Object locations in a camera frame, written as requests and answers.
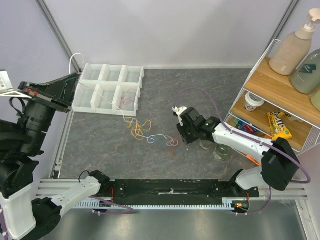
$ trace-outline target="white wall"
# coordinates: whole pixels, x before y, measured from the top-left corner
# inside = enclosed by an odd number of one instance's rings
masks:
[[[296,31],[300,25],[307,22],[307,16],[310,9],[320,8],[319,0],[301,0],[296,10],[292,14],[289,22],[283,30],[280,40],[283,40],[289,33]],[[310,52],[320,49],[320,25],[317,25],[317,31],[312,38],[312,47]],[[310,205],[313,210],[314,219],[317,222],[317,226],[320,226],[320,146],[313,148],[312,150],[299,156],[301,164],[310,173],[312,182],[305,185],[305,189],[310,201]]]
[[[70,48],[95,64],[247,67],[290,0],[46,0]]]
[[[1,1],[0,69],[6,69],[17,89],[20,82],[45,83],[69,74],[69,61],[34,0]],[[16,123],[17,113],[8,97],[0,97],[0,119]],[[53,155],[66,119],[57,112],[44,141],[34,172],[35,187],[50,171]]]

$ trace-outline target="yellow snack bag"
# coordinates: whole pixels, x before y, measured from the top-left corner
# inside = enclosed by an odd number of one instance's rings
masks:
[[[292,138],[290,131],[281,120],[281,117],[285,115],[284,112],[268,112],[267,114],[273,141],[276,141],[279,137],[283,139]]]

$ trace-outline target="beige pump bottle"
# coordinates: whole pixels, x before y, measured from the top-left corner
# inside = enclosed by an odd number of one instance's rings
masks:
[[[311,9],[308,20],[309,23],[303,24],[297,31],[284,38],[271,58],[269,65],[276,73],[290,75],[308,54],[312,43],[311,38],[316,31],[315,24],[320,23],[320,9]]]

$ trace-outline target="metal pole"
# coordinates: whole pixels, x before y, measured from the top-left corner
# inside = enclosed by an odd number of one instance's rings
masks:
[[[62,32],[60,31],[54,17],[52,16],[47,4],[45,3],[45,0],[35,0],[35,2],[38,5],[40,11],[42,12],[44,18],[46,19],[47,23],[49,24],[51,30],[53,31],[53,34],[55,35],[59,44],[61,45],[64,53],[70,59],[73,54],[70,50],[70,47],[68,46],[68,44],[66,42],[66,39],[64,38]],[[72,59],[71,65],[73,66],[74,70],[77,73],[81,72],[81,68],[79,67],[75,58]]]
[[[265,50],[268,48],[268,46],[271,44],[271,42],[274,40],[274,39],[278,39],[280,34],[282,33],[282,31],[284,30],[287,22],[289,21],[290,17],[292,16],[292,13],[294,12],[294,10],[296,9],[296,7],[298,6],[299,2],[301,0],[292,0],[288,7],[286,8],[278,26],[276,27],[272,37],[270,38],[268,44],[266,45],[266,48]]]

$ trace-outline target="white cup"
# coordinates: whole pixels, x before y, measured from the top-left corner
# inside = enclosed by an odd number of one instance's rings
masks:
[[[265,103],[265,100],[260,97],[248,92],[245,95],[245,109],[249,112],[256,110],[258,107],[261,107]]]

